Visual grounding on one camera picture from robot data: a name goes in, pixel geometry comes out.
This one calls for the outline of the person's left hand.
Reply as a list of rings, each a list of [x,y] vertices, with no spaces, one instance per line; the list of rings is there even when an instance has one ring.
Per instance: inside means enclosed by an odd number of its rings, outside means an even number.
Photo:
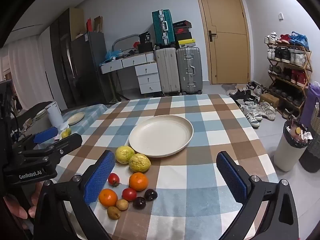
[[[37,182],[34,185],[26,185],[26,192],[27,196],[29,197],[29,202],[31,203],[31,207],[26,211],[20,203],[17,201],[17,199],[11,195],[7,195],[3,197],[10,213],[19,218],[20,221],[22,222],[22,226],[24,229],[27,229],[27,225],[25,224],[25,220],[28,219],[28,216],[31,218],[35,217],[35,212],[36,212],[36,206],[37,202],[39,200],[40,192],[42,189],[43,182]]]

